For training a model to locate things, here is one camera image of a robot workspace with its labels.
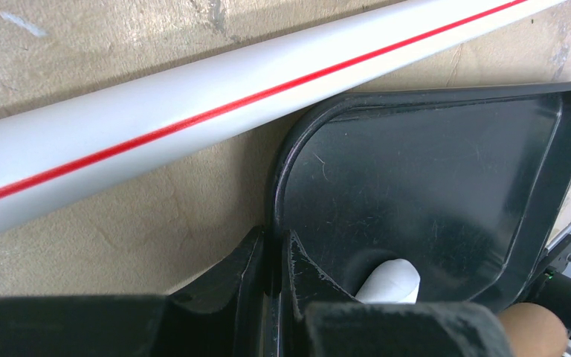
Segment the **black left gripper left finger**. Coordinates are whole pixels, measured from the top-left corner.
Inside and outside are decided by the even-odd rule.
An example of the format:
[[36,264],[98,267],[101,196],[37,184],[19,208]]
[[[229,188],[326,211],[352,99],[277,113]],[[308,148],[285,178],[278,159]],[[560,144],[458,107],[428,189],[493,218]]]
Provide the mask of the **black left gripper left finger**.
[[0,356],[255,356],[264,233],[169,295],[0,298]]

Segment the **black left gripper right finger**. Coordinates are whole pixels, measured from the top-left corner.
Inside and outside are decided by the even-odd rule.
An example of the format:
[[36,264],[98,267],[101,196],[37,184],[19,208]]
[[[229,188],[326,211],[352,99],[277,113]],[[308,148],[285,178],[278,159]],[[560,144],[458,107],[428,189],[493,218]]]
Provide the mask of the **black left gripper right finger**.
[[283,234],[282,356],[511,356],[495,316],[474,303],[364,304]]

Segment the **white dough ball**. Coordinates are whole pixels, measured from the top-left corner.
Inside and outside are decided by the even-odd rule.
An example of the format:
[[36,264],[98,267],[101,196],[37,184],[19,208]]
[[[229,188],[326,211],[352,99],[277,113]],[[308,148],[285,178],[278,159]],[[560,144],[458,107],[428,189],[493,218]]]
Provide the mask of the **white dough ball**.
[[388,260],[375,268],[355,299],[368,304],[415,303],[421,277],[407,260]]

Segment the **black baking tray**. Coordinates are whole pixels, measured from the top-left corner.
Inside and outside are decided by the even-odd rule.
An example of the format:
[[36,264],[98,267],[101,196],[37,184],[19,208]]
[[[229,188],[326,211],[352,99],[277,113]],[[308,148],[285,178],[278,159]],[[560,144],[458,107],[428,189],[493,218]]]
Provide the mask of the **black baking tray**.
[[531,280],[571,183],[571,82],[339,94],[289,130],[266,198],[343,290],[402,258],[420,301],[493,311]]

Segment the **wooden double-ended rolling pin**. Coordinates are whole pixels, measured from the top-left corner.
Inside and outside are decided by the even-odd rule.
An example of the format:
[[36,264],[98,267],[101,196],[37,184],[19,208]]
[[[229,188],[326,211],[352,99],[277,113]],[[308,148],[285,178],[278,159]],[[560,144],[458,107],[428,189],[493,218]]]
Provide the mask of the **wooden double-ended rolling pin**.
[[567,349],[567,328],[547,308],[517,303],[497,315],[514,356],[562,356]]

